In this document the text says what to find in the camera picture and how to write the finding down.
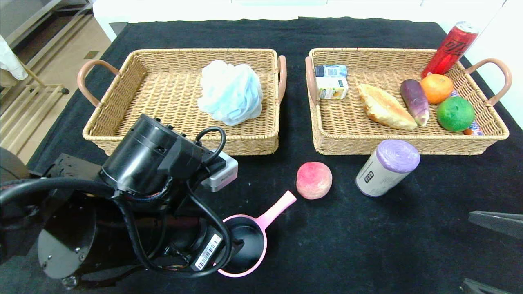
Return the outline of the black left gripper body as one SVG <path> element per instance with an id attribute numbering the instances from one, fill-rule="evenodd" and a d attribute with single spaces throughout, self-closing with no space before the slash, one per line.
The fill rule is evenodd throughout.
<path id="1" fill-rule="evenodd" d="M 186 263 L 181 271 L 210 269 L 223 256 L 224 233 L 214 221 L 200 216 L 180 216 L 178 225 L 178 251 Z"/>

